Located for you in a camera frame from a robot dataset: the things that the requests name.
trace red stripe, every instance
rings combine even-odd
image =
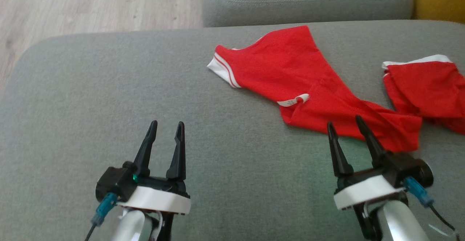
[[[237,87],[233,84],[233,80],[231,79],[231,73],[229,73],[229,69],[226,67],[226,65],[223,64],[223,62],[221,62],[221,61],[216,57],[216,55],[214,55],[213,57],[214,57],[214,59],[216,59],[216,61],[218,61],[220,64],[223,65],[223,67],[226,69],[226,71],[228,71],[229,83],[232,85],[232,87],[237,88]]]

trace gray sofa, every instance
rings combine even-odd
[[[465,26],[435,21],[310,23],[327,61],[363,100],[390,107],[383,61],[445,54],[465,72]],[[187,191],[174,241],[363,240],[353,211],[332,195],[327,136],[286,126],[278,106],[231,88],[206,67],[217,44],[246,47],[291,25],[90,34],[48,39],[27,50],[0,101],[0,240],[84,239],[105,169],[137,153],[152,120],[158,135],[150,169],[164,175],[176,124],[186,124]],[[363,142],[341,139],[356,170]],[[424,124],[420,150],[435,173],[436,208],[465,232],[464,137]],[[437,218],[412,196],[432,241]],[[110,212],[91,240],[109,240]]]
[[[410,19],[413,0],[204,0],[204,26]]]

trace black cable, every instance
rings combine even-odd
[[[442,221],[448,228],[452,229],[452,231],[454,231],[454,234],[455,234],[455,238],[457,241],[460,241],[460,236],[458,235],[458,232],[455,231],[455,227],[452,226],[449,222],[447,222],[438,212],[437,210],[435,209],[435,207],[430,204],[429,207],[431,208],[431,211],[433,211],[433,213],[437,216],[437,218],[439,218],[440,221]]]
[[[88,236],[86,236],[86,239],[84,239],[84,241],[89,241],[90,235],[92,234],[96,226],[97,226],[96,224],[92,224],[92,227],[89,230]]]

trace red garment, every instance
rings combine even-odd
[[[465,134],[465,79],[446,56],[384,62],[386,91],[399,113]]]
[[[215,52],[211,70],[232,87],[277,102],[289,125],[327,133],[331,120],[339,135],[363,140],[355,121],[362,115],[386,149],[418,148],[422,119],[355,97],[324,59],[307,26],[273,31],[244,49],[219,45]]]

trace red cloth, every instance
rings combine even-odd
[[[446,56],[384,62],[386,91],[399,113],[465,134],[465,79]]]
[[[280,105],[284,122],[327,133],[332,121],[341,136],[363,140],[361,115],[382,145],[393,152],[418,148],[422,119],[358,99],[332,70],[307,26],[273,31],[244,49],[216,47],[208,67],[232,87],[244,87]]]

